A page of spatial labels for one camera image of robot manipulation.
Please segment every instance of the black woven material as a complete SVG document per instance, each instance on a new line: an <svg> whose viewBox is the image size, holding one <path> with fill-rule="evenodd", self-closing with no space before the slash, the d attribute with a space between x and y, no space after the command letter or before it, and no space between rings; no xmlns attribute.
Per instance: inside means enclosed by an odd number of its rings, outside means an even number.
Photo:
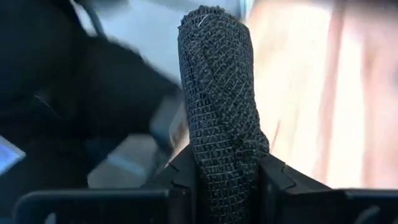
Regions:
<svg viewBox="0 0 398 224"><path fill-rule="evenodd" d="M179 31L190 144L206 185L207 223L248 223L258 159L269 152L254 101L249 30L219 7L200 6Z"/></svg>

